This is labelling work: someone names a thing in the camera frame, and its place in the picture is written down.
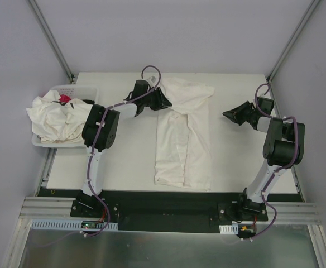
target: white wall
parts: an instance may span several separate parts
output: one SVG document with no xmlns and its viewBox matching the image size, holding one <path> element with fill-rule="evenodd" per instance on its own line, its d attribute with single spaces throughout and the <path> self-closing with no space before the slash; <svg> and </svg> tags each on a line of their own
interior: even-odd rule
<svg viewBox="0 0 326 268">
<path fill-rule="evenodd" d="M 311 0 L 38 0 L 73 72 L 269 74 Z"/>
<path fill-rule="evenodd" d="M 306 198 L 316 202 L 326 232 L 326 0 L 273 81 L 282 115 L 305 123 L 305 154 L 298 166 Z"/>
<path fill-rule="evenodd" d="M 25 196 L 33 194 L 44 150 L 31 145 L 25 108 L 67 83 L 24 0 L 0 0 L 0 265 Z"/>
</svg>

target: laundry basket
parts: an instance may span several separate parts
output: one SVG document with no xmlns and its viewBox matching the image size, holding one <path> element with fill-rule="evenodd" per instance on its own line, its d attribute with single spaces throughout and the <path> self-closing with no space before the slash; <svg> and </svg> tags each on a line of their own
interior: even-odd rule
<svg viewBox="0 0 326 268">
<path fill-rule="evenodd" d="M 98 101 L 98 88 L 92 85 L 57 85 L 52 87 L 51 90 L 57 90 L 60 95 L 67 95 L 71 99 L 88 99 L 90 101 L 95 101 L 95 103 Z M 40 137 L 37 134 L 33 134 L 31 142 L 35 146 L 47 148 L 85 147 L 83 141 L 76 143 L 41 143 Z"/>
</svg>

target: crumpled white cloth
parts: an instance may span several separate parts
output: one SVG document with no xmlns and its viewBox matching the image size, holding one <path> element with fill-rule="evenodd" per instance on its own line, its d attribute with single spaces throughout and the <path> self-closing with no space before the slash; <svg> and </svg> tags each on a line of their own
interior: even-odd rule
<svg viewBox="0 0 326 268">
<path fill-rule="evenodd" d="M 32 121 L 32 131 L 42 143 L 81 142 L 82 130 L 92 108 L 80 99 L 72 99 L 62 106 L 60 94 L 50 90 L 44 97 L 36 97 L 27 113 Z"/>
<path fill-rule="evenodd" d="M 155 184 L 209 190 L 209 97 L 214 88 L 179 78 L 161 81 L 172 107 L 159 111 Z"/>
</svg>

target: gray floor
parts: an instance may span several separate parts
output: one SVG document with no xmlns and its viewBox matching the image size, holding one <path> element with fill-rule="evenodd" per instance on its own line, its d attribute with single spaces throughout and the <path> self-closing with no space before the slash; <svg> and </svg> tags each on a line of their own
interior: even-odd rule
<svg viewBox="0 0 326 268">
<path fill-rule="evenodd" d="M 273 226 L 252 243 L 234 235 L 104 232 L 34 246 L 66 233 L 31 230 L 21 267 L 318 267 L 306 226 Z"/>
</svg>

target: red cloth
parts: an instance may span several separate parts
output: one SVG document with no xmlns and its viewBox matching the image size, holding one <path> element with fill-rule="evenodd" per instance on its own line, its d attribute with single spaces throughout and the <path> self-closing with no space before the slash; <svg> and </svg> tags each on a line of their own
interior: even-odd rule
<svg viewBox="0 0 326 268">
<path fill-rule="evenodd" d="M 62 95 L 60 95 L 59 101 L 60 102 L 69 102 L 69 101 L 71 101 L 71 98 L 67 95 L 62 94 Z"/>
</svg>

